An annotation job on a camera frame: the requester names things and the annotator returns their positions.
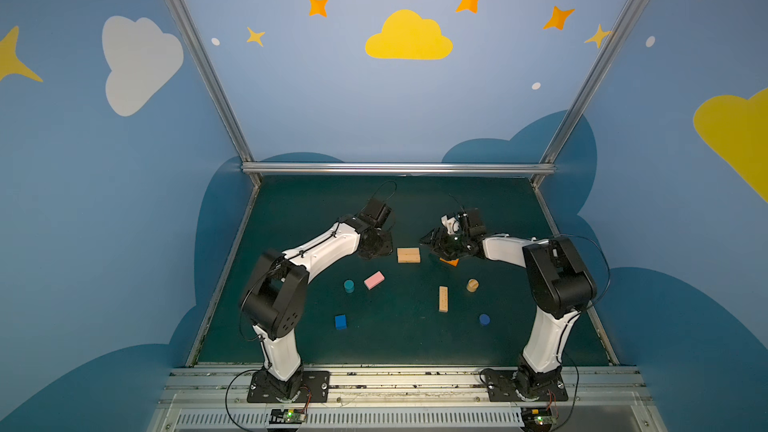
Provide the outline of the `orange wood block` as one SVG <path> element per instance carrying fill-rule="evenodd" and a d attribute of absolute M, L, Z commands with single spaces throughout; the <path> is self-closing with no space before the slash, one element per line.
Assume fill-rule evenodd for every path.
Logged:
<path fill-rule="evenodd" d="M 451 265 L 453 267 L 456 267 L 459 264 L 459 259 L 446 260 L 446 259 L 440 258 L 439 260 L 440 260 L 440 262 L 448 264 L 448 265 Z"/>

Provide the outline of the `natural wood block front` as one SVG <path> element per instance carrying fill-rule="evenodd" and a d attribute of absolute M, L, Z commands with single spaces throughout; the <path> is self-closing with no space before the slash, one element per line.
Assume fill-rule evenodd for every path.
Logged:
<path fill-rule="evenodd" d="M 421 258 L 419 255 L 399 255 L 398 262 L 401 264 L 414 264 L 420 263 Z"/>

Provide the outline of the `natural wood block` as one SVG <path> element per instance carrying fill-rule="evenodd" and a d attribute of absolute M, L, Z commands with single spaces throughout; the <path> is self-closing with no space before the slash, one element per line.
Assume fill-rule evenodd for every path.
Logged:
<path fill-rule="evenodd" d="M 414 264 L 420 263 L 421 258 L 419 255 L 399 255 L 398 262 L 401 264 Z"/>
<path fill-rule="evenodd" d="M 438 311 L 447 313 L 449 311 L 449 289 L 447 286 L 440 286 L 438 293 Z"/>
<path fill-rule="evenodd" d="M 397 253 L 399 256 L 419 256 L 420 255 L 420 249 L 418 247 L 416 248 L 398 248 Z"/>

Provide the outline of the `pink wood block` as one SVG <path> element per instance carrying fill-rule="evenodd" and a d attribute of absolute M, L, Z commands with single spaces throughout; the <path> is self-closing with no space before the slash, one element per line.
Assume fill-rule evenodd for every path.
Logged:
<path fill-rule="evenodd" d="M 364 280 L 364 285 L 368 290 L 380 285 L 385 280 L 385 276 L 381 271 L 377 271 Z"/>

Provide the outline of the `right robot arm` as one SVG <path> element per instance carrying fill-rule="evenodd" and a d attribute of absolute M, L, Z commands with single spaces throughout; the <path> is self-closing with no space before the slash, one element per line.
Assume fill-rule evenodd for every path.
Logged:
<path fill-rule="evenodd" d="M 572 241 L 563 235 L 524 239 L 490 234 L 480 211 L 472 208 L 442 216 L 420 244 L 447 261 L 473 256 L 526 270 L 536 315 L 512 383 L 526 401 L 554 392 L 562 379 L 563 352 L 572 328 L 597 295 Z"/>

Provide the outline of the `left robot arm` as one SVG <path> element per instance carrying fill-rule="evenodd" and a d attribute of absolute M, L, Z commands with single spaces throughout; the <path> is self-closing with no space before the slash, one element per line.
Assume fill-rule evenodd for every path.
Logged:
<path fill-rule="evenodd" d="M 309 284 L 337 261 L 352 255 L 369 260 L 393 252 L 384 225 L 392 209 L 371 198 L 357 213 L 339 217 L 308 242 L 284 251 L 266 250 L 257 260 L 239 300 L 263 354 L 252 380 L 254 400 L 289 401 L 298 397 L 304 366 L 295 328 L 305 310 Z"/>

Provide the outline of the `natural wood cylinder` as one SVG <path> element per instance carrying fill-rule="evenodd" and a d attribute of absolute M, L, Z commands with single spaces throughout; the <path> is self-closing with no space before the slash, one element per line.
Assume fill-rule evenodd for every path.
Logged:
<path fill-rule="evenodd" d="M 479 282 L 476 279 L 470 279 L 467 282 L 466 290 L 470 293 L 474 293 L 477 291 L 478 287 L 479 287 Z"/>

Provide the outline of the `blue wood cube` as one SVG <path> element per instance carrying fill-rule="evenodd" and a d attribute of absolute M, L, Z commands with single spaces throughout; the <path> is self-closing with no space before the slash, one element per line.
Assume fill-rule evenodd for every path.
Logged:
<path fill-rule="evenodd" d="M 348 327 L 347 317 L 342 315 L 336 315 L 334 317 L 334 325 L 336 330 L 345 330 Z"/>

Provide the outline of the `right controller board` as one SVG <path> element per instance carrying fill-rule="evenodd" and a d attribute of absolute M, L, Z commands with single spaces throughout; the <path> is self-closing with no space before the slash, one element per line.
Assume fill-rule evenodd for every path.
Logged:
<path fill-rule="evenodd" d="M 556 424 L 556 417 L 549 409 L 522 408 L 523 431 L 549 432 Z"/>

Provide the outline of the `controller board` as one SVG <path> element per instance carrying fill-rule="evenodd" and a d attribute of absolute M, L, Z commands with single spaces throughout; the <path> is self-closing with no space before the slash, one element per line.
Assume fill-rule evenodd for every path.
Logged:
<path fill-rule="evenodd" d="M 523 431 L 549 432 L 556 424 L 556 417 L 549 409 L 522 408 Z"/>
<path fill-rule="evenodd" d="M 305 409 L 272 409 L 269 415 L 269 425 L 299 426 L 305 423 Z"/>

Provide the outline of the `left controller board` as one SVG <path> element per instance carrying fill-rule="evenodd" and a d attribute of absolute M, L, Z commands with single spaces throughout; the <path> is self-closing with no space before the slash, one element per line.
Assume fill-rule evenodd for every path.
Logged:
<path fill-rule="evenodd" d="M 269 415 L 269 425 L 299 426 L 305 423 L 305 409 L 272 409 Z"/>

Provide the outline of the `aluminium rear frame bar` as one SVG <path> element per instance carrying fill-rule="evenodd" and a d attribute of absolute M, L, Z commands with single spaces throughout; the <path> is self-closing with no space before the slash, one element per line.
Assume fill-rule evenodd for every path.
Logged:
<path fill-rule="evenodd" d="M 318 163 L 244 162 L 241 169 L 252 174 L 329 175 L 551 175 L 552 164 L 450 164 L 450 163 Z"/>

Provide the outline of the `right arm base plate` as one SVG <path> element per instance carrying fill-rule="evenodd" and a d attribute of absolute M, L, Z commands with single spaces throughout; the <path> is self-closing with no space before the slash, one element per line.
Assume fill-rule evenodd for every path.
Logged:
<path fill-rule="evenodd" d="M 560 370 L 547 373 L 485 368 L 479 379 L 491 402 L 548 402 L 569 399 Z"/>

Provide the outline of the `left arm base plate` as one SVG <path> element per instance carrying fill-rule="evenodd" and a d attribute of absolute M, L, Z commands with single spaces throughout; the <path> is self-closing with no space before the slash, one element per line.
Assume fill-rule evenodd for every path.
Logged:
<path fill-rule="evenodd" d="M 330 373 L 299 369 L 287 381 L 280 381 L 265 369 L 256 372 L 250 381 L 248 403 L 326 403 Z"/>

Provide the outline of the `aluminium right frame post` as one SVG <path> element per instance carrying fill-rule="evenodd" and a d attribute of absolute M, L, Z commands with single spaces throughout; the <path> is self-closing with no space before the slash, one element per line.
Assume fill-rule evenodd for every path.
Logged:
<path fill-rule="evenodd" d="M 546 147 L 539 161 L 541 169 L 550 174 L 554 173 L 558 157 L 649 2 L 650 0 L 627 0 L 624 4 L 613 25 L 612 33 L 600 48 L 574 101 Z"/>

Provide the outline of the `aluminium frame post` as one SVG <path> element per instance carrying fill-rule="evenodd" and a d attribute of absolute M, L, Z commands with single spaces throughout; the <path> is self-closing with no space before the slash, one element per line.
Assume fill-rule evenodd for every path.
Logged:
<path fill-rule="evenodd" d="M 238 153 L 241 165 L 253 161 L 244 132 L 223 89 L 185 0 L 164 0 L 201 76 L 214 107 Z"/>
<path fill-rule="evenodd" d="M 650 0 L 627 0 L 624 4 L 613 25 L 612 33 L 600 48 L 574 101 L 546 147 L 539 161 L 541 169 L 550 174 L 554 173 L 558 157 L 649 2 Z"/>

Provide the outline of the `aluminium front rail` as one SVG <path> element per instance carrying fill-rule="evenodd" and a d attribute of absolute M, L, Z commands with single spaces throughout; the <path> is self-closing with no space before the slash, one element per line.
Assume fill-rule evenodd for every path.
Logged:
<path fill-rule="evenodd" d="M 523 431 L 522 408 L 549 409 L 551 431 L 663 431 L 666 425 L 635 367 L 567 367 L 569 399 L 491 402 L 481 366 L 320 366 L 326 403 L 248 403 L 255 368 L 175 369 L 150 431 Z M 269 425 L 272 409 L 305 409 L 299 426 Z"/>

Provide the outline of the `aluminium left frame post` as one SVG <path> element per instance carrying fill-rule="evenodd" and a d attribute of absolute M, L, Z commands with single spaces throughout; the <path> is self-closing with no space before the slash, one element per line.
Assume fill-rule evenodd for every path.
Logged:
<path fill-rule="evenodd" d="M 241 165 L 253 161 L 244 132 L 223 89 L 185 0 L 164 0 L 201 76 L 214 107 L 238 153 Z"/>

